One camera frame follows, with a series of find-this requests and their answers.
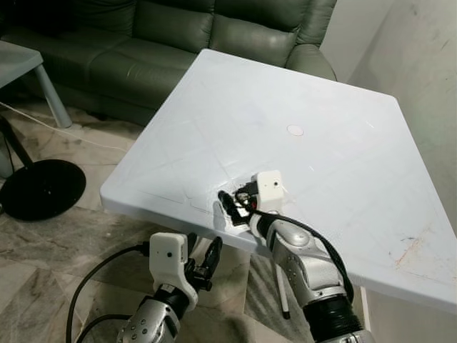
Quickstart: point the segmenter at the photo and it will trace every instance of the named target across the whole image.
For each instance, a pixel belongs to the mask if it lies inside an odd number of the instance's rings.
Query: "white cord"
[[[19,111],[18,109],[15,109],[14,107],[11,107],[7,104],[4,104],[3,102],[0,101],[0,105],[6,107],[7,109],[10,109],[12,110],[13,112],[16,112],[17,114],[20,114],[22,116],[25,116],[26,118],[29,118],[30,120],[33,120],[35,121],[36,123],[40,124],[40,125],[43,125],[45,127],[47,127],[48,129],[51,129],[51,130],[54,130],[54,131],[57,131],[57,132],[60,132],[61,134],[68,134],[69,136],[72,136],[73,138],[76,138],[76,139],[79,139],[81,141],[84,141],[86,143],[90,143],[90,144],[93,144],[93,145],[96,145],[96,146],[99,146],[101,148],[107,148],[107,149],[116,149],[116,150],[120,150],[120,151],[123,151],[123,152],[127,152],[127,150],[125,149],[122,149],[122,148],[119,148],[118,146],[109,146],[109,145],[103,145],[103,144],[98,144],[94,141],[89,141],[88,139],[84,139],[84,138],[81,138],[81,137],[78,137],[77,135],[75,134],[71,134],[70,132],[67,132],[67,131],[64,131],[64,130],[60,130],[60,129],[56,129],[55,127],[52,127],[46,123],[43,123],[42,121],[38,120],[37,118],[34,118],[26,113],[23,113],[22,111]]]

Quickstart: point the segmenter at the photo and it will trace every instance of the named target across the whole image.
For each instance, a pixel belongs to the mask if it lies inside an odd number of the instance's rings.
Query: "gray side table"
[[[59,127],[71,126],[71,119],[59,98],[48,74],[43,67],[43,58],[39,51],[23,46],[0,41],[0,88],[18,79],[25,73],[34,70],[38,77],[44,96]],[[11,174],[9,160],[0,149],[0,177]]]

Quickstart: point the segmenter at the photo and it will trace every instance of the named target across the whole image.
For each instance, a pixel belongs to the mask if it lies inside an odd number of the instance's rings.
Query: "marble floor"
[[[45,102],[17,106],[55,125]],[[108,212],[100,202],[100,186],[142,127],[99,121],[84,111],[68,110],[74,125],[64,131],[74,136],[52,131],[12,111],[1,113],[32,159],[72,161],[84,170],[87,186],[76,206],[54,219],[25,223],[0,216],[0,343],[63,342],[69,302],[82,277],[108,255],[168,230]],[[15,156],[14,165],[21,166]],[[202,254],[203,249],[197,249],[195,257]],[[269,261],[224,246],[214,287],[202,292],[197,308],[184,317],[177,342],[312,342],[294,300],[292,320],[282,319],[275,291]],[[150,293],[147,258],[130,253],[112,261],[81,293],[74,338],[95,317],[133,314]],[[115,342],[120,325],[104,322],[84,341]]]

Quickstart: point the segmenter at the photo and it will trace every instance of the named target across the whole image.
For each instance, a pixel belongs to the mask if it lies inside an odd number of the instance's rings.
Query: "black round base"
[[[65,212],[85,188],[86,177],[77,165],[45,159],[12,174],[0,189],[0,203],[9,216],[32,222]]]

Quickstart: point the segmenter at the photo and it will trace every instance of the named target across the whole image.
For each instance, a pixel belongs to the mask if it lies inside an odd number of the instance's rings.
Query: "table top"
[[[456,312],[456,237],[389,95],[203,50],[101,188],[107,209],[264,254],[217,192],[277,169],[353,282]]]
[[[39,51],[0,41],[0,88],[42,63]]]

